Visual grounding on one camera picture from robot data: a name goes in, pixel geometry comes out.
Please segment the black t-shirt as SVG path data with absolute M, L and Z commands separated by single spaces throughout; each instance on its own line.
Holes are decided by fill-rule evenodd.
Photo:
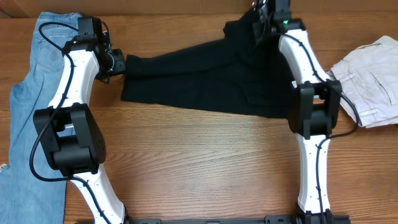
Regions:
M 258 20 L 248 11 L 225 24 L 220 40 L 152 58 L 128 55 L 121 99 L 287 118 L 294 78 L 277 37 L 256 45 Z

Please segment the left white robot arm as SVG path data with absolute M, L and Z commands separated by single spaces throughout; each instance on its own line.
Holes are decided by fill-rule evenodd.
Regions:
M 38 137 L 61 181 L 80 190 L 95 223 L 129 223 L 127 210 L 116 196 L 105 171 L 106 145 L 90 109 L 95 80 L 109 83 L 125 72 L 121 49 L 112 49 L 108 26 L 97 17 L 80 17 L 78 34 L 60 49 L 64 68 L 56 94 L 46 109 L 34 113 Z

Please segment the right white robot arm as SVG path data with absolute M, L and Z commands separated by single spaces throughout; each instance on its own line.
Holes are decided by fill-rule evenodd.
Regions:
M 289 1 L 252 5 L 259 16 L 254 25 L 256 45 L 276 38 L 296 82 L 288 123 L 300 150 L 300 192 L 292 223 L 335 223 L 327 194 L 327 157 L 341 84 L 328 79 L 303 22 L 292 18 Z

